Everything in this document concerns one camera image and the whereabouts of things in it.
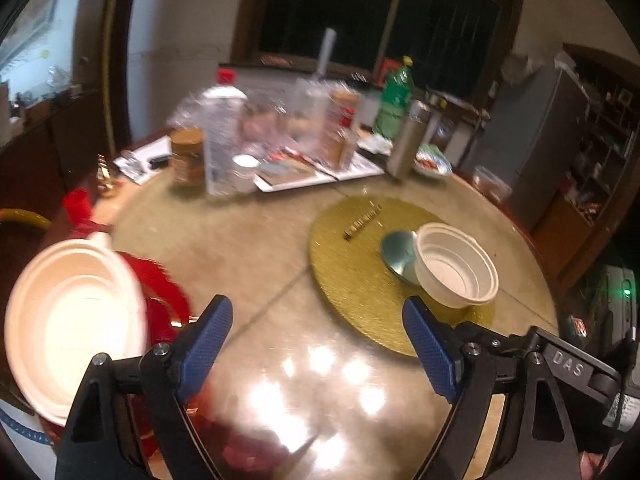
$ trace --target dark window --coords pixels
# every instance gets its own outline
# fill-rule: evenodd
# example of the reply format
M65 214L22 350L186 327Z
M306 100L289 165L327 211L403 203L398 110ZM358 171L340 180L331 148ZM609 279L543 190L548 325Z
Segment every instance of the dark window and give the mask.
M260 51L315 58L327 27L332 61L373 70L391 0L269 0Z
M309 70L331 27L337 31L336 72L348 74L356 67L375 79L383 58L407 55L414 58L420 88L478 101L511 46L522 5L522 0L245 1L252 3L240 16L238 38L248 39L234 47L234 61L280 54ZM248 32L252 27L260 31L257 37Z
M415 83L465 97L484 66L500 7L491 0L400 0L386 57L414 60Z

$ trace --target window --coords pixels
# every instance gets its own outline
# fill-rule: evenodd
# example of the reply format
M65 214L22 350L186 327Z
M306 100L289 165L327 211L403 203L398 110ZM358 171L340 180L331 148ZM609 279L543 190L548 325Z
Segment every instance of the window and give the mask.
M275 54L312 70L331 27L331 72L374 79L385 58L408 55L420 88L477 103L513 43L521 8L522 0L242 0L232 61Z
M327 27L337 32L333 62L373 70L391 0L269 0L262 52L315 58Z
M0 70L51 28L56 0L29 0L0 44Z

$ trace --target red bottle cap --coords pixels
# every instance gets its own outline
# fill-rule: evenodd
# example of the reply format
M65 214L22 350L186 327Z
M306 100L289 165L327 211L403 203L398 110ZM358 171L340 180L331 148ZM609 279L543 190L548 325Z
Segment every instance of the red bottle cap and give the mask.
M221 68L218 70L218 84L232 85L236 81L236 71L230 68Z
M340 110L342 111L340 126L343 128L351 128L351 123L353 122L353 117L356 114L356 109L342 106L340 107Z

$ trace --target table surface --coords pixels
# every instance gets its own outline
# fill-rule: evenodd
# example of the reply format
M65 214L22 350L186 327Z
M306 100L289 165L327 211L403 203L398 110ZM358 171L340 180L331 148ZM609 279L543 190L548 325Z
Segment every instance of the table surface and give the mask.
M292 455L270 478L411 479L449 411L417 359L356 333L314 283L307 245L316 215L363 193L414 203L478 240L500 277L493 330L523 334L534 324L558 332L554 302L525 239L456 176L414 175L401 184L379 176L212 199L175 192L165 171L144 186L126 182L117 198L94 209L95 221L114 224L113 247L163 264L195 315L216 294L232 300L234 324L199 414L216 428L287 447ZM482 474L502 403L499 396L492 402L467 478ZM214 462L229 471L225 444L212 444L206 432ZM169 477L158 454L150 465L158 478Z

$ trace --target window frame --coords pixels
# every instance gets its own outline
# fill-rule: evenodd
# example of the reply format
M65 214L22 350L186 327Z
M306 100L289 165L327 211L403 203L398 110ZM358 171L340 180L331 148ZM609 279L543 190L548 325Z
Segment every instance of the window frame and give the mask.
M468 100L476 107L484 107L486 105L489 88L491 88L491 84L498 77L502 60L504 60L508 51L513 47L513 41L522 12L523 0L491 1L498 4L500 11L495 21L494 31L489 42L484 65L471 95L460 96L460 98ZM271 59L281 60L282 64L286 65L290 70L312 73L316 66L316 60L314 58L262 52L258 49L267 2L268 0L240 0L230 62L243 66L274 66L265 60L265 57L271 57ZM371 82L377 79L396 22L399 4L400 0L391 0L389 4L374 69L366 70L361 67L331 62L328 66L329 76L345 77L357 72L366 76Z

